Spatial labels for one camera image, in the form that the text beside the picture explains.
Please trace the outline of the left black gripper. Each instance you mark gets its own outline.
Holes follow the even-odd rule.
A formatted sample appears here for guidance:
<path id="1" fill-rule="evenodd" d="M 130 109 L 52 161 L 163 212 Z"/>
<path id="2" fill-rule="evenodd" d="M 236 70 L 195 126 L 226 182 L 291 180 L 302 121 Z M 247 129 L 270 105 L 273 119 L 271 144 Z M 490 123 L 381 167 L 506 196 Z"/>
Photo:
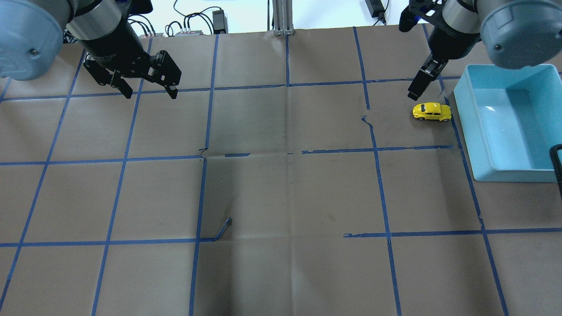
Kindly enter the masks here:
<path id="1" fill-rule="evenodd" d="M 124 78 L 147 75 L 147 80 L 165 86 L 171 99 L 177 99 L 181 70 L 166 51 L 149 55 L 128 22 L 119 22 L 112 32 L 100 38 L 79 42 L 92 58 L 84 66 L 98 84 L 111 83 L 126 99 L 131 99 L 133 90 Z"/>

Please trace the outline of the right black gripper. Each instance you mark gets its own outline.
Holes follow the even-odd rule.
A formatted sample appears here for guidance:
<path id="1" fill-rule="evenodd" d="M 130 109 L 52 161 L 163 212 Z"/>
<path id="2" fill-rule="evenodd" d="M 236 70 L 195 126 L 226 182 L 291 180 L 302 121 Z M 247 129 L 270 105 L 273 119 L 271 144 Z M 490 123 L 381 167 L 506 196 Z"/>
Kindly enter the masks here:
<path id="1" fill-rule="evenodd" d="M 402 11 L 399 30 L 409 32 L 420 20 L 433 25 L 428 38 L 430 55 L 408 88 L 417 101 L 441 75 L 449 60 L 465 57 L 480 41 L 480 21 L 475 0 L 410 0 Z"/>

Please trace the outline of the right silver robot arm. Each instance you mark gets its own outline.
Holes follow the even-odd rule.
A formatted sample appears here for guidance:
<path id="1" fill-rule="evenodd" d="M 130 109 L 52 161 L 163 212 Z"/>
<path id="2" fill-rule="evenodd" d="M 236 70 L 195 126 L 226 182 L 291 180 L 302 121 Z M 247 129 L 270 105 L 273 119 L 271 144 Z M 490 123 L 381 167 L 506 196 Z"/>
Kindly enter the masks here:
<path id="1" fill-rule="evenodd" d="M 408 89 L 418 100 L 450 60 L 464 58 L 483 42 L 495 66 L 521 69 L 551 60 L 561 52 L 562 5 L 559 0 L 411 0 L 399 30 L 420 20 L 433 25 L 429 56 Z"/>

